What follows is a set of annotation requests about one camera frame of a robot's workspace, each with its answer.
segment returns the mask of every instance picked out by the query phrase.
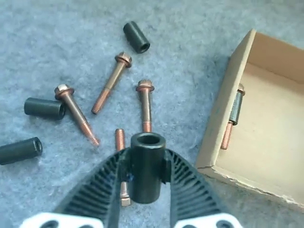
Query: bolt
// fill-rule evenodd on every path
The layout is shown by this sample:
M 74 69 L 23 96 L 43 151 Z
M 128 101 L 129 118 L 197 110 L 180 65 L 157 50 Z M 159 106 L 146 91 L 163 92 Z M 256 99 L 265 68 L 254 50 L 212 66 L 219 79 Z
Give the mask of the bolt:
M 115 131 L 116 150 L 121 151 L 125 148 L 124 130 L 116 129 Z M 123 181 L 120 187 L 120 200 L 123 207 L 130 206 L 131 199 L 128 194 L 128 184 Z
M 232 128 L 233 128 L 233 126 L 238 124 L 238 117 L 239 117 L 239 113 L 240 113 L 240 110 L 241 110 L 241 105 L 242 105 L 242 100 L 243 100 L 244 95 L 245 95 L 244 86 L 242 84 L 239 84 L 238 89 L 237 89 L 237 96 L 234 99 L 234 103 L 233 103 L 232 110 L 231 110 L 231 113 L 230 113 L 229 121 L 228 121 L 228 124 L 226 126 L 225 133 L 224 133 L 224 138 L 223 138 L 222 144 L 220 146 L 220 148 L 222 150 L 226 150 L 228 148 Z
M 66 103 L 82 132 L 91 140 L 94 145 L 98 146 L 99 139 L 96 138 L 93 134 L 90 124 L 76 104 L 72 96 L 73 93 L 74 89 L 66 84 L 60 84 L 55 88 L 55 98 L 57 100 L 63 100 Z
M 114 88 L 116 83 L 118 82 L 120 76 L 122 75 L 125 68 L 130 68 L 132 66 L 132 58 L 128 54 L 121 52 L 117 56 L 115 56 L 115 60 L 117 61 L 116 67 L 112 72 L 110 78 L 105 84 L 103 90 L 101 91 L 99 97 L 97 98 L 93 108 L 92 113 L 97 114 L 101 108 L 104 106 L 107 98 L 110 95 L 111 90 Z
M 154 86 L 150 80 L 141 80 L 138 82 L 136 91 L 140 94 L 142 101 L 142 130 L 143 132 L 152 131 L 152 118 L 151 118 L 151 102 L 150 92 L 154 90 Z

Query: carpet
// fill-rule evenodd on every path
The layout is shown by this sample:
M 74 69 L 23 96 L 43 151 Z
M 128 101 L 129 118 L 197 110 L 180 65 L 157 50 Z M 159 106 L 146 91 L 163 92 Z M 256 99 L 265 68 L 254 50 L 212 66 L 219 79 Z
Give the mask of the carpet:
M 134 20 L 151 42 L 136 54 L 123 26 Z M 115 152 L 114 131 L 129 145 L 141 131 L 135 91 L 152 80 L 153 131 L 194 164 L 228 57 L 251 29 L 304 48 L 302 0 L 14 0 L 0 2 L 0 144 L 37 136 L 39 158 L 0 167 L 0 224 L 51 211 L 94 166 Z M 133 58 L 98 115 L 90 110 L 114 56 Z M 69 114 L 62 121 L 29 117 L 28 97 L 54 99 L 65 83 L 101 139 L 94 149 Z M 302 227 L 304 215 L 257 194 L 208 179 L 244 227 Z M 120 227 L 169 227 L 170 186 L 150 205 L 122 208 Z

